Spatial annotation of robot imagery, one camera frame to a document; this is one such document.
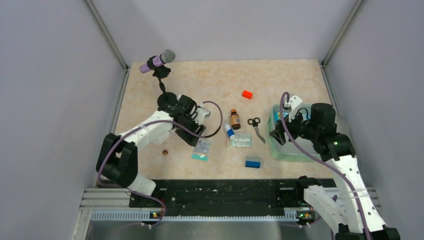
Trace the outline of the white blue small bottle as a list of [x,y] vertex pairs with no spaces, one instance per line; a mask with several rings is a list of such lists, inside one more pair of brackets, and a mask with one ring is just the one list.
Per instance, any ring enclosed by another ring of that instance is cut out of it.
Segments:
[[227,136],[228,136],[228,138],[232,141],[232,140],[234,140],[235,138],[236,138],[236,135],[235,135],[235,133],[234,133],[234,130],[232,129],[232,127],[230,126],[230,124],[229,123],[225,123],[224,124],[224,130],[225,130],[225,132],[226,132],[226,134],[227,134]]

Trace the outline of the clear teal zip bag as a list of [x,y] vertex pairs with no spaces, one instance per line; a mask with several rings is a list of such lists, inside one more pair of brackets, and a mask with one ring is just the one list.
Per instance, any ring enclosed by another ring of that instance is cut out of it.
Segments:
[[207,139],[199,139],[196,146],[193,149],[191,158],[194,160],[207,162],[209,159],[209,153],[212,143]]

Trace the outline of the blue cotton ball bag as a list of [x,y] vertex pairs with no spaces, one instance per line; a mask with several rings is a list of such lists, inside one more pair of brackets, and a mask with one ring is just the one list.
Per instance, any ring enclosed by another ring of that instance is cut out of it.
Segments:
[[274,120],[277,122],[278,120],[281,120],[282,118],[285,118],[288,115],[288,112],[283,112],[283,114],[281,114],[280,112],[274,112],[273,117]]

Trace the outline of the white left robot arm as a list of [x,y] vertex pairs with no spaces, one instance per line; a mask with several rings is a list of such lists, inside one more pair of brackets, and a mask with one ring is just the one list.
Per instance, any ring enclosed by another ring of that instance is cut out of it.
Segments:
[[172,92],[157,99],[157,110],[145,121],[118,135],[109,133],[103,139],[96,171],[113,184],[141,194],[149,207],[160,202],[156,183],[139,173],[138,153],[151,142],[158,145],[177,134],[190,146],[196,146],[205,131],[203,122],[211,112],[204,104]]

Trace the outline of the clear gauze packet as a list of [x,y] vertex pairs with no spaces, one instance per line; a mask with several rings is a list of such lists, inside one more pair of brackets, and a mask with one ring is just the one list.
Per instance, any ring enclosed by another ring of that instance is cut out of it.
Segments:
[[231,140],[231,146],[250,148],[252,146],[252,135],[250,133],[236,133]]

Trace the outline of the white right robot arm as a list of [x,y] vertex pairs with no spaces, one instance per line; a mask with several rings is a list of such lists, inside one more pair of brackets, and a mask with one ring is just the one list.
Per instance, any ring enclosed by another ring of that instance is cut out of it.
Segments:
[[376,209],[358,167],[349,136],[339,132],[337,114],[328,103],[314,103],[303,117],[301,103],[282,103],[280,119],[269,134],[282,144],[292,142],[302,153],[328,168],[343,203],[340,207],[313,177],[296,181],[293,200],[312,206],[332,230],[335,240],[399,240]]

